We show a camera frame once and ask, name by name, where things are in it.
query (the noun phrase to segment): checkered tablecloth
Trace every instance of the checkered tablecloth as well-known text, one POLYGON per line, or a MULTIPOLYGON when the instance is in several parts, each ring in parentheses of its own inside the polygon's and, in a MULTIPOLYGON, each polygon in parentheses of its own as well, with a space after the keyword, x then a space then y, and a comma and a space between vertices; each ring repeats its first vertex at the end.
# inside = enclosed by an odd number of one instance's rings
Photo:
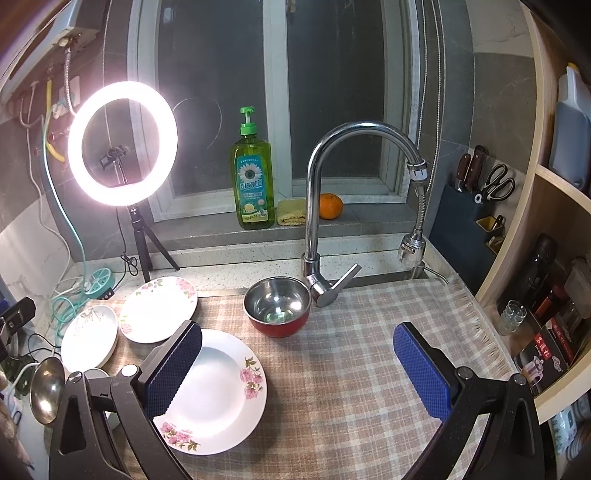
MULTIPOLYGON (((108 302, 119 313, 122 301, 108 302)), ((402 477, 439 426, 429 417, 392 348, 394 327, 412 321, 456 365, 506 378, 511 367, 482 329, 478 307, 457 279, 416 280, 345 290, 313 307, 305 327, 286 339, 255 330, 242 297, 200 299, 197 321, 243 340, 265 370, 267 406, 254 432, 218 455, 175 452, 194 478, 354 479, 402 477)), ((105 365, 110 374, 141 362, 154 345, 121 336, 105 365)), ((478 445, 476 424, 451 478, 461 478, 478 445)), ((116 438, 134 478, 144 478, 121 427, 116 438)))

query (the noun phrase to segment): blue gripper pad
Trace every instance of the blue gripper pad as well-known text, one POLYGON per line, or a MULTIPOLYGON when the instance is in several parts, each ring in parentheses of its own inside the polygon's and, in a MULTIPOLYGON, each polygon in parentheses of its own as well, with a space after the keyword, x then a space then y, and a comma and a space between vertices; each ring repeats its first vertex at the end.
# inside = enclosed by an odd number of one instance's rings
POLYGON ((168 356, 145 386, 144 409, 149 419, 166 413, 201 351, 202 340, 201 327, 192 322, 170 348, 168 356))
POLYGON ((453 369, 453 365, 443 352, 432 348, 410 322, 401 323, 394 329, 393 341, 394 353, 427 412, 442 422, 446 421, 452 412, 456 391, 454 377, 449 377, 449 366, 453 369))

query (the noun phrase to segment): scissors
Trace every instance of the scissors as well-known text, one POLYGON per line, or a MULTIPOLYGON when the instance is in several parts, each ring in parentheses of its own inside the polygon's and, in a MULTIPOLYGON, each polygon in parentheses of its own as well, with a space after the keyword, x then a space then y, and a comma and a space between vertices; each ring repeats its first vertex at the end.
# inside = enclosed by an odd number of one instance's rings
POLYGON ((499 163, 494 167, 486 178, 486 182, 481 190, 474 195, 474 202, 481 204, 485 200, 491 202, 502 202, 506 200, 515 191, 515 179, 507 177, 509 169, 504 163, 499 163))

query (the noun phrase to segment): bottle label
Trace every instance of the bottle label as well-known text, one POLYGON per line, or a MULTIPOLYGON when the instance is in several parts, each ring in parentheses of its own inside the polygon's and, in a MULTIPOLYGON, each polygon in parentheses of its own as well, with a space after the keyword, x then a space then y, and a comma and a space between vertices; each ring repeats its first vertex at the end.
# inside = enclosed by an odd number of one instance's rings
POLYGON ((240 215, 245 223, 269 219, 265 176, 260 155, 243 155, 236 162, 236 184, 240 215))

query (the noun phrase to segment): sink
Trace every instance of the sink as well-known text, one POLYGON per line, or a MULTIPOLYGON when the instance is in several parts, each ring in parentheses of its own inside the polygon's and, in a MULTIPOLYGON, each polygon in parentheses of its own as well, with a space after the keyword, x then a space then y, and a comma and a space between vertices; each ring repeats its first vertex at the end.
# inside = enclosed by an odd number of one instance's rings
MULTIPOLYGON (((408 275, 410 275, 410 270, 404 270, 401 272, 393 273, 381 273, 377 275, 366 275, 364 277, 353 277, 353 279, 345 286, 345 288, 368 287, 370 285, 380 285, 382 283, 403 281, 407 278, 408 275)), ((428 277, 423 273, 421 278, 428 277)), ((197 293, 200 298, 211 298, 244 295, 247 291, 248 288, 229 288, 227 290, 200 290, 197 293)))

